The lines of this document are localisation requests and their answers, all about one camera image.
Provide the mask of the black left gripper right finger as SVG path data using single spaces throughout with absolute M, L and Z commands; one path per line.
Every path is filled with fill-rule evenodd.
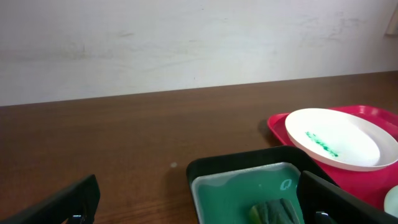
M 300 175 L 297 197 L 306 224 L 397 224 L 396 217 L 372 207 L 309 171 Z

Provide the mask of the green yellow sponge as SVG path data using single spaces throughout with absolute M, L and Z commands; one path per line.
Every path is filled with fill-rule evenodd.
M 255 204 L 249 217 L 255 224 L 300 224 L 292 202 L 285 198 Z

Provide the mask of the white plate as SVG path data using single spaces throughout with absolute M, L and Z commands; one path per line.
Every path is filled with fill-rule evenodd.
M 296 147 L 329 166 L 370 172 L 397 162 L 397 140 L 379 126 L 348 113 L 301 109 L 286 117 L 285 128 Z

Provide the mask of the pale green plate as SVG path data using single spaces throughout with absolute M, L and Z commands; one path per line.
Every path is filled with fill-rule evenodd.
M 384 199 L 384 211 L 394 217 L 398 217 L 398 186 L 391 188 Z

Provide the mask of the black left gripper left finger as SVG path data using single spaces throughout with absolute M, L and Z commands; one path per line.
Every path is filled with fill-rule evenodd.
M 91 174 L 49 198 L 1 221 L 1 224 L 93 224 L 100 200 L 96 176 Z

